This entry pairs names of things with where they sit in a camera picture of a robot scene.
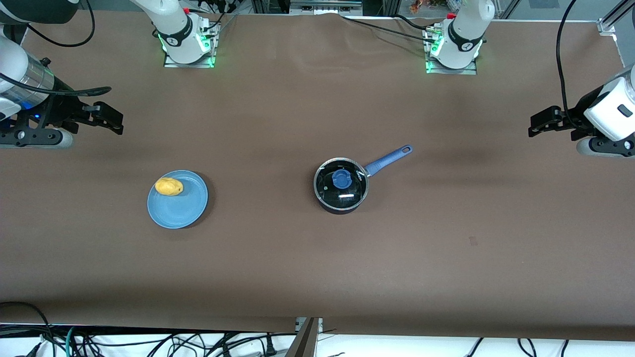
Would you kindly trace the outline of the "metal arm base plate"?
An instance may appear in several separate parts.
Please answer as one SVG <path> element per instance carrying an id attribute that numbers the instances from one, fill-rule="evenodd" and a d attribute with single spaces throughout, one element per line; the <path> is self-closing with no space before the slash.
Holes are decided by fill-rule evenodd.
<path id="1" fill-rule="evenodd" d="M 164 67 L 213 68 L 218 47 L 219 27 L 208 18 L 188 15 L 186 27 L 179 33 L 166 35 L 159 32 L 165 52 Z"/>
<path id="2" fill-rule="evenodd" d="M 422 31 L 426 52 L 426 71 L 429 74 L 477 74 L 476 57 L 483 41 L 447 36 L 447 27 L 442 22 L 426 27 Z"/>

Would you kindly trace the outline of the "aluminium frame post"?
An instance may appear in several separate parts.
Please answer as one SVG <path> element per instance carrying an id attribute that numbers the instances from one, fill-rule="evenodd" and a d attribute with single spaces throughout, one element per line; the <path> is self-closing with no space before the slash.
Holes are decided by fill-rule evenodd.
<path id="1" fill-rule="evenodd" d="M 295 339 L 284 357 L 316 357 L 319 334 L 323 332 L 322 318 L 296 318 Z"/>

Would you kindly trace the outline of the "blue round plate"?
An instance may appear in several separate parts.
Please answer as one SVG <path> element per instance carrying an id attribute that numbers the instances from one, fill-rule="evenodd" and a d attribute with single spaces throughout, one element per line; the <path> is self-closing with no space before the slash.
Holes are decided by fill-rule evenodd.
<path id="1" fill-rule="evenodd" d="M 181 181 L 184 191 L 179 196 L 163 196 L 153 186 L 147 197 L 147 212 L 157 225 L 167 229 L 182 229 L 195 223 L 208 206 L 208 187 L 197 173 L 188 170 L 168 172 L 161 177 Z"/>

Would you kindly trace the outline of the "yellow potato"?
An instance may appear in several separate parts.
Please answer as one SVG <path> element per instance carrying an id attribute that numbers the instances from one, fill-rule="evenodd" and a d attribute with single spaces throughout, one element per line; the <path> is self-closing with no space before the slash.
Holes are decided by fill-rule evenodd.
<path id="1" fill-rule="evenodd" d="M 179 196 L 184 191 L 183 183 L 173 177 L 161 177 L 153 188 L 163 196 Z"/>

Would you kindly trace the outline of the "aluminium frame profile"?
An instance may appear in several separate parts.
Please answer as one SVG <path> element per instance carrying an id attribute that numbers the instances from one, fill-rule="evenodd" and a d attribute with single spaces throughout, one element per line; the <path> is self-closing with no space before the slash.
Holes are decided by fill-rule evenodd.
<path id="1" fill-rule="evenodd" d="M 615 24 L 634 8 L 635 0 L 619 0 L 608 13 L 597 20 L 597 30 L 600 36 L 613 35 L 615 33 Z"/>

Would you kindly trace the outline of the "grey equipment rack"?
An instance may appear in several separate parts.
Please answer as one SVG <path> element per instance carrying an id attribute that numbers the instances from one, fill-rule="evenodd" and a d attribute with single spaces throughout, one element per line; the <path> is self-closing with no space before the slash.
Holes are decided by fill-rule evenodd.
<path id="1" fill-rule="evenodd" d="M 363 16 L 362 0 L 289 0 L 289 14 Z"/>

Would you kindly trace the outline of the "brown table cover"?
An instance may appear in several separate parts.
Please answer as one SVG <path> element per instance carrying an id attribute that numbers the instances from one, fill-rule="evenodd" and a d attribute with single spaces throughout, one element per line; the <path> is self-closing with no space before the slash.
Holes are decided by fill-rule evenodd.
<path id="1" fill-rule="evenodd" d="M 635 340 L 635 160 L 529 138 L 561 103 L 555 22 L 495 22 L 477 75 L 336 14 L 240 15 L 214 68 L 165 68 L 144 13 L 24 47 L 124 133 L 0 149 L 0 301 L 58 324 Z M 208 206 L 147 212 L 168 172 Z"/>

